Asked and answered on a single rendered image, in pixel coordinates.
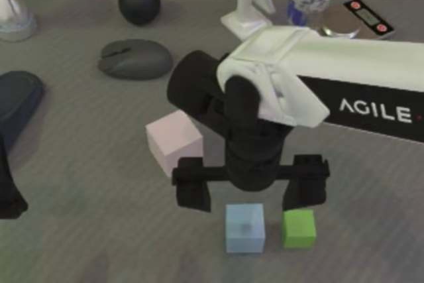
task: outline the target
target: cube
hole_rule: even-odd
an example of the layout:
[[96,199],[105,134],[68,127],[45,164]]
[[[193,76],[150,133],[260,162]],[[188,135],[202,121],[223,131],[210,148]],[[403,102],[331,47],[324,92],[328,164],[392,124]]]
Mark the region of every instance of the cube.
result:
[[183,111],[171,113],[146,126],[150,151],[167,177],[181,157],[203,157],[203,137]]
[[282,229],[284,248],[311,248],[317,238],[313,210],[289,210],[283,212]]
[[227,253],[262,253],[265,239],[262,204],[227,205],[225,214]]

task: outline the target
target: black device with red button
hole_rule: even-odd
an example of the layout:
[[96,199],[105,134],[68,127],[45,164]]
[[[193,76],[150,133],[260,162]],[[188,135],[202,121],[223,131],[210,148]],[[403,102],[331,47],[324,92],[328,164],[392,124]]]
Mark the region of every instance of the black device with red button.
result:
[[360,19],[379,39],[392,35],[395,31],[381,16],[362,0],[350,0],[343,4],[356,18]]

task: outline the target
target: gray computer mouse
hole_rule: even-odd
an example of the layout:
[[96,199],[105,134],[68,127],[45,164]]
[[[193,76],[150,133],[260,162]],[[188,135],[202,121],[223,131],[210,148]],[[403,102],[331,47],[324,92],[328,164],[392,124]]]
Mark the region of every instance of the gray computer mouse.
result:
[[98,68],[114,78],[151,80],[167,74],[173,66],[170,51],[151,40],[120,40],[101,51]]

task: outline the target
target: red button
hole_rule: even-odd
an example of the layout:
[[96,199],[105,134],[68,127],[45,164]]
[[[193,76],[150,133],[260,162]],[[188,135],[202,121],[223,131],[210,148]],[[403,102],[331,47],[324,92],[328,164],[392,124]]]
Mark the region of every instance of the red button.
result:
[[377,26],[377,30],[380,32],[386,32],[387,31],[387,27],[385,25],[379,24]]
[[359,9],[360,8],[360,3],[357,3],[356,1],[354,1],[353,3],[350,4],[350,6],[353,9]]

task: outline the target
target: digital display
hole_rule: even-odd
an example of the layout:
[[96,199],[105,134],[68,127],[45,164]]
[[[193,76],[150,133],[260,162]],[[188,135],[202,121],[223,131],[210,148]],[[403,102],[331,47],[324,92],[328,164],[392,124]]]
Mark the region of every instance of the digital display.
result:
[[380,21],[368,10],[360,9],[356,12],[356,14],[365,20],[370,26],[377,25]]

